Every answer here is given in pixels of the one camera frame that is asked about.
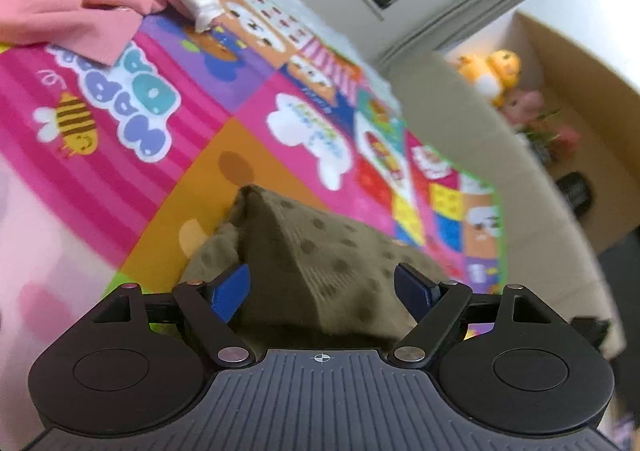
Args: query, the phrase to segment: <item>cartoon print mat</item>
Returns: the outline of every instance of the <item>cartoon print mat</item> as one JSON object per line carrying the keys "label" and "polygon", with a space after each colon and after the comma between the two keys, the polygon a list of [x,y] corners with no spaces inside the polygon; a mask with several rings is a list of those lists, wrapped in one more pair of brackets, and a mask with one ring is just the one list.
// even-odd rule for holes
{"label": "cartoon print mat", "polygon": [[476,291],[505,280],[490,186],[422,145],[294,16],[220,1],[206,34],[146,18],[111,68],[0,47],[2,449],[38,426],[33,359],[109,287],[170,290],[244,184],[366,222]]}

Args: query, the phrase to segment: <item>orange stuffed animal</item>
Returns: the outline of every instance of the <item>orange stuffed animal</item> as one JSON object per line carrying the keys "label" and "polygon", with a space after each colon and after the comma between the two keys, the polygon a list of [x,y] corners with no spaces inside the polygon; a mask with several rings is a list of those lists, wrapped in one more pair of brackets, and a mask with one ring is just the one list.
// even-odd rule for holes
{"label": "orange stuffed animal", "polygon": [[509,50],[498,50],[485,60],[462,56],[458,72],[496,108],[501,108],[504,93],[520,81],[520,58]]}

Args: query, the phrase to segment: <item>gray ribbed panel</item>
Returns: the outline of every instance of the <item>gray ribbed panel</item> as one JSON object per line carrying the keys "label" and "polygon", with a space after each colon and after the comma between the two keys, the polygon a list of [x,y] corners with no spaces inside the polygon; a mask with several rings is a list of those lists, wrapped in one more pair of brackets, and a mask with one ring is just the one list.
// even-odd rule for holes
{"label": "gray ribbed panel", "polygon": [[583,430],[557,439],[508,437],[453,411],[427,374],[375,351],[269,351],[223,371],[182,418],[152,433],[92,439],[58,429],[33,451],[614,451]]}

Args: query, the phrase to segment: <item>dark floor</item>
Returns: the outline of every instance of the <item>dark floor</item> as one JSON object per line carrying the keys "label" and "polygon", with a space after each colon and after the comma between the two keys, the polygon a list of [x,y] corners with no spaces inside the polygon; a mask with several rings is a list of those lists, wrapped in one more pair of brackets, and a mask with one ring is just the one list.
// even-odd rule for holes
{"label": "dark floor", "polygon": [[625,329],[626,349],[615,359],[616,388],[640,423],[640,233],[629,234],[599,257]]}

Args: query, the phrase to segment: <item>pink plush toy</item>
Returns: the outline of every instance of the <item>pink plush toy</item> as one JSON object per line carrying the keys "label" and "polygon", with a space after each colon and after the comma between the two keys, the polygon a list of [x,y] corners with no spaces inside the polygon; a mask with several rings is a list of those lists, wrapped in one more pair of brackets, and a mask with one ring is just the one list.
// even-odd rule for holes
{"label": "pink plush toy", "polygon": [[512,90],[506,95],[505,105],[500,113],[515,129],[522,129],[533,122],[545,108],[545,100],[540,92]]}

